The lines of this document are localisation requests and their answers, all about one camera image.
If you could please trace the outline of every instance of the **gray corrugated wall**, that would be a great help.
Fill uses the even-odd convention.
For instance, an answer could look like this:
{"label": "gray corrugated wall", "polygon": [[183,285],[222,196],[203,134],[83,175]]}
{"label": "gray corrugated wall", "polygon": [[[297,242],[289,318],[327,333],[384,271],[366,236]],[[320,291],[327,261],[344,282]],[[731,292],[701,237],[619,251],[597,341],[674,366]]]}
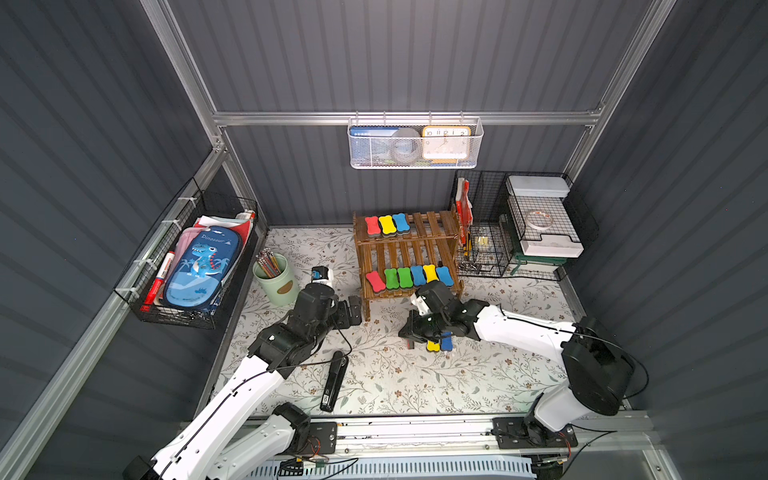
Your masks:
{"label": "gray corrugated wall", "polygon": [[[3,2],[0,84],[4,445],[210,144],[137,2]],[[218,334],[128,318],[29,478],[167,441]]]}
{"label": "gray corrugated wall", "polygon": [[[453,170],[356,170],[345,128],[228,127],[271,225],[352,223],[352,212],[444,210]],[[562,172],[583,127],[486,127],[487,170]]]}
{"label": "gray corrugated wall", "polygon": [[[596,108],[648,0],[171,2],[219,111]],[[343,127],[231,127],[272,225],[445,208],[450,170],[354,170]],[[582,127],[486,127],[478,168],[563,171]]]}
{"label": "gray corrugated wall", "polygon": [[570,270],[631,353],[686,479],[765,476],[768,3],[678,2],[576,181],[600,238]]}

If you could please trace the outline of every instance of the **red eraser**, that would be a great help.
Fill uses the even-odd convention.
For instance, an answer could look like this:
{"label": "red eraser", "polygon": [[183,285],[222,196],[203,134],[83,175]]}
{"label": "red eraser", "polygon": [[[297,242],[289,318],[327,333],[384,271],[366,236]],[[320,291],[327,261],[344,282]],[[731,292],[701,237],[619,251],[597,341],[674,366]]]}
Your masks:
{"label": "red eraser", "polygon": [[382,276],[379,275],[379,272],[366,273],[366,279],[371,283],[374,293],[386,290],[386,284],[384,284],[384,280],[382,280]]}
{"label": "red eraser", "polygon": [[368,224],[368,235],[369,235],[369,237],[376,237],[379,234],[381,234],[382,229],[379,226],[379,218],[378,217],[366,217],[366,223]]}

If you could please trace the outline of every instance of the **white box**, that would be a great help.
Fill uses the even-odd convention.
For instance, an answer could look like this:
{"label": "white box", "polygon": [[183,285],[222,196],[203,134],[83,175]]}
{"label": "white box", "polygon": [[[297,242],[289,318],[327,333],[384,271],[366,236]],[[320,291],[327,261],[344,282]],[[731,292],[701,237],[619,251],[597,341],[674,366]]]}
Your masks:
{"label": "white box", "polygon": [[565,198],[571,189],[562,177],[510,175],[507,178],[507,191],[517,197]]}
{"label": "white box", "polygon": [[578,258],[584,251],[581,243],[574,242],[568,235],[543,233],[541,240],[520,240],[520,245],[523,253],[531,257]]}

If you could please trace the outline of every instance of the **floral tablecloth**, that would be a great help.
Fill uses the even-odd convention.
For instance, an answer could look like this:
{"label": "floral tablecloth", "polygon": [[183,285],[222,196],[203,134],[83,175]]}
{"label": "floral tablecloth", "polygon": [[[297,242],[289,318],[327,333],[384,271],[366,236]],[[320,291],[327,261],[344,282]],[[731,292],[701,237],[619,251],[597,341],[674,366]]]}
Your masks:
{"label": "floral tablecloth", "polygon": [[[333,286],[342,300],[359,294],[351,228],[273,229],[266,244],[289,259],[301,285],[309,282],[313,266],[327,265],[333,268]],[[462,298],[487,300],[544,319],[573,321],[557,283],[547,280],[466,278]],[[454,338],[451,352],[428,352],[421,344],[408,350],[397,332],[411,308],[407,299],[373,301],[370,318],[344,331],[353,353],[334,415],[525,412],[541,390],[565,378],[549,359],[497,343]],[[272,307],[254,282],[216,392],[258,332],[288,309]],[[339,332],[333,331],[307,362],[330,359],[333,351],[348,348]],[[255,413],[269,414],[280,403],[292,402],[311,415],[329,415],[319,409],[327,376],[327,365],[296,369]]]}

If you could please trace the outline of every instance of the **robotic arm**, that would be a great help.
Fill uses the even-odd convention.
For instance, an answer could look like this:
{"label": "robotic arm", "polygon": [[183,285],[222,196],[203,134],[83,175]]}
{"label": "robotic arm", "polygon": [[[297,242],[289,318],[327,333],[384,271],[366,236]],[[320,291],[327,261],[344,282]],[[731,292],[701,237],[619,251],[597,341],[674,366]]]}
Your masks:
{"label": "robotic arm", "polygon": [[399,335],[415,342],[439,342],[446,333],[506,343],[555,361],[568,379],[533,403],[517,436],[546,445],[568,423],[596,412],[616,415],[634,372],[634,362],[601,341],[604,328],[594,318],[553,322],[502,310],[481,300],[459,301],[441,282],[417,290],[412,311]]}
{"label": "robotic arm", "polygon": [[333,273],[313,269],[296,305],[279,322],[259,332],[248,354],[224,388],[202,412],[150,462],[137,457],[124,470],[127,480],[228,480],[242,478],[281,452],[298,452],[306,443],[310,418],[286,403],[266,423],[224,447],[250,413],[291,372],[311,357],[331,329],[359,325],[359,298],[339,301],[331,287]]}
{"label": "robotic arm", "polygon": [[[137,457],[126,480],[234,480],[281,452],[306,444],[310,418],[286,403],[261,427],[224,448],[248,415],[314,352],[333,328],[359,325],[359,298],[340,302],[330,286],[333,273],[313,269],[313,282],[278,323],[259,332],[232,378],[173,441],[150,462]],[[445,334],[518,346],[557,362],[568,379],[543,393],[515,436],[544,446],[566,425],[588,412],[615,415],[634,363],[621,350],[600,341],[597,320],[552,322],[502,310],[481,300],[459,301],[434,281],[411,297],[412,311],[399,335],[416,342],[439,342]]]}

